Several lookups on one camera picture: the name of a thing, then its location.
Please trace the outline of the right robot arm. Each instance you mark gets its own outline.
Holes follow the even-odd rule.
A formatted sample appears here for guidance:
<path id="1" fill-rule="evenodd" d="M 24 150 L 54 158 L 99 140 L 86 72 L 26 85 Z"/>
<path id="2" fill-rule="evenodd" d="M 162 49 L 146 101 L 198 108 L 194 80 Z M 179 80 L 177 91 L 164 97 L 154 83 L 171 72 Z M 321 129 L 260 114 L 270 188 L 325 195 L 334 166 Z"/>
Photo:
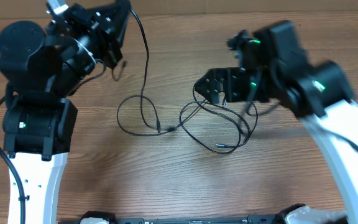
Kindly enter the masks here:
<path id="1" fill-rule="evenodd" d="M 332 61 L 309 63 L 295 26 L 280 21 L 249 35 L 228 40 L 239 64 L 212 68 L 194 85 L 208 103 L 276 99 L 309 132 L 323 154 L 345 209 L 312 209 L 298 203 L 274 215 L 248 217 L 247 223 L 358 223 L 358 104 L 340 66 Z"/>

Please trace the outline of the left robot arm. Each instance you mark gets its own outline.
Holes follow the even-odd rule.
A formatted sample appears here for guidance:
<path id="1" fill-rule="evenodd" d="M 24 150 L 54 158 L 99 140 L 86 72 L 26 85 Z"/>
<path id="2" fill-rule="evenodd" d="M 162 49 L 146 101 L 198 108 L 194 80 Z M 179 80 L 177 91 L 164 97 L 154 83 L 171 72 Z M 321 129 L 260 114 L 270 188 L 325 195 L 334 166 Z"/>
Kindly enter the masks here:
<path id="1" fill-rule="evenodd" d="M 2 102 L 3 149 L 11 181 L 9 223 L 55 223 L 60 182 L 71 147 L 77 108 L 70 96 L 97 64 L 122 59 L 129 1 L 85 9 L 49 1 L 47 27 L 32 21 L 0 33 L 0 72 L 8 83 Z"/>

